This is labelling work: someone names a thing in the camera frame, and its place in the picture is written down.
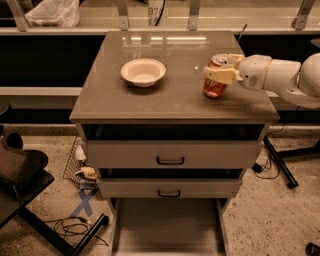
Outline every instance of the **drawer handle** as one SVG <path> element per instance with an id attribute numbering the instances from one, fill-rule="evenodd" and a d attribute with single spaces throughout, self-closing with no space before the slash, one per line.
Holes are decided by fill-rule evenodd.
<path id="1" fill-rule="evenodd" d="M 181 196 L 181 191 L 180 191 L 180 189 L 177 191 L 177 192 L 174 192 L 174 193 L 168 193 L 168 192 L 166 192 L 166 193 L 161 193 L 161 191 L 160 191 L 160 189 L 158 190 L 158 196 L 159 197 L 180 197 Z"/>
<path id="2" fill-rule="evenodd" d="M 184 157 L 178 160 L 169 160 L 169 159 L 160 159 L 157 157 L 157 163 L 160 165 L 183 165 L 184 164 Z"/>

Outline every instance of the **white plastic bag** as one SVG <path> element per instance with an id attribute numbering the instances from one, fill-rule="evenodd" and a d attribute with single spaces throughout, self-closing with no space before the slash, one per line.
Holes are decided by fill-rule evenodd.
<path id="1" fill-rule="evenodd" d="M 34 27 L 75 27 L 79 20 L 79 0 L 44 0 L 25 15 Z"/>

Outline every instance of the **gray tabletop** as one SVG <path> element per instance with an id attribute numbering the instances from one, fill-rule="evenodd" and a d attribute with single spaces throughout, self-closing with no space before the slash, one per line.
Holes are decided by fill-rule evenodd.
<path id="1" fill-rule="evenodd" d="M 241 54 L 233 34 L 108 32 L 70 116 L 74 123 L 246 123 L 278 120 L 264 91 L 229 85 L 220 99 L 202 92 L 203 67 L 217 53 Z M 133 59 L 161 61 L 166 75 L 150 88 L 121 78 Z"/>

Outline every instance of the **wire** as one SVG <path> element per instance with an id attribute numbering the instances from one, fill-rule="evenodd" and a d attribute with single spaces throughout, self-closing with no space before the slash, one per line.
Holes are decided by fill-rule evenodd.
<path id="1" fill-rule="evenodd" d="M 239 38 L 238 38 L 238 43 L 240 42 L 240 39 L 241 39 L 245 29 L 247 28 L 247 26 L 248 26 L 248 24 L 244 24 L 244 26 L 243 26 L 243 28 L 242 28 L 242 30 L 240 32 Z"/>
<path id="2" fill-rule="evenodd" d="M 271 135 L 271 134 L 277 133 L 277 132 L 281 132 L 281 131 L 284 129 L 285 126 L 286 126 L 286 123 L 284 123 L 279 130 L 276 130 L 276 131 L 272 131 L 272 132 L 267 133 L 267 134 L 265 135 L 265 137 L 267 137 L 267 136 L 269 136 L 269 135 Z M 270 171 L 270 170 L 271 170 L 271 168 L 272 168 L 272 158 L 271 158 L 271 156 L 270 156 L 270 153 L 268 154 L 268 158 L 267 158 L 265 164 L 262 165 L 261 167 L 262 167 L 262 170 L 261 170 L 260 173 L 262 173 L 262 172 L 267 172 L 267 171 Z M 277 173 L 274 177 L 264 177 L 264 176 L 258 175 L 257 172 L 255 172 L 255 171 L 253 171 L 253 172 L 254 172 L 254 174 L 256 175 L 257 178 L 259 178 L 259 179 L 264 179 L 264 180 L 274 180 L 274 179 L 278 178 L 278 176 L 280 175 L 280 169 L 279 169 L 279 167 L 278 167 L 278 173 Z"/>
<path id="3" fill-rule="evenodd" d="M 161 18 L 162 18 L 162 14 L 163 14 L 163 12 L 164 12 L 164 7 L 165 7 L 165 5 L 166 5 L 166 0 L 163 0 L 161 12 L 160 12 L 159 18 L 157 19 L 157 22 L 156 22 L 155 26 L 158 26 L 158 24 L 160 23 L 160 20 L 161 20 Z"/>
<path id="4" fill-rule="evenodd" d="M 68 223 L 71 220 L 79 220 L 80 223 Z M 56 220 L 48 220 L 44 221 L 45 223 L 54 223 L 53 230 L 56 232 L 59 236 L 63 237 L 64 239 L 66 237 L 72 237 L 72 236 L 90 236 L 94 237 L 104 243 L 104 245 L 109 246 L 109 244 L 103 240 L 99 236 L 92 236 L 88 234 L 88 231 L 91 227 L 91 222 L 86 220 L 82 217 L 67 217 L 63 219 L 56 219 Z"/>

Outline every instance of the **white bowl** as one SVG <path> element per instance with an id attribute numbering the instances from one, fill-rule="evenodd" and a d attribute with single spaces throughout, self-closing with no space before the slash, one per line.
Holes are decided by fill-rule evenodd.
<path id="1" fill-rule="evenodd" d="M 165 66 L 153 59 L 132 60 L 121 68 L 122 77 L 138 87 L 154 85 L 165 73 Z"/>

